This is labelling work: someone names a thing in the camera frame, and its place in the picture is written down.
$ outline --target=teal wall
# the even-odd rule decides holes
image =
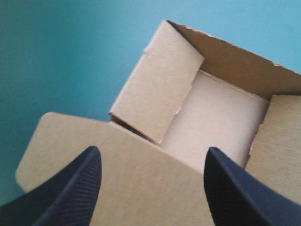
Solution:
[[[0,205],[46,112],[108,120],[162,19],[301,72],[301,4],[271,0],[0,0]]]

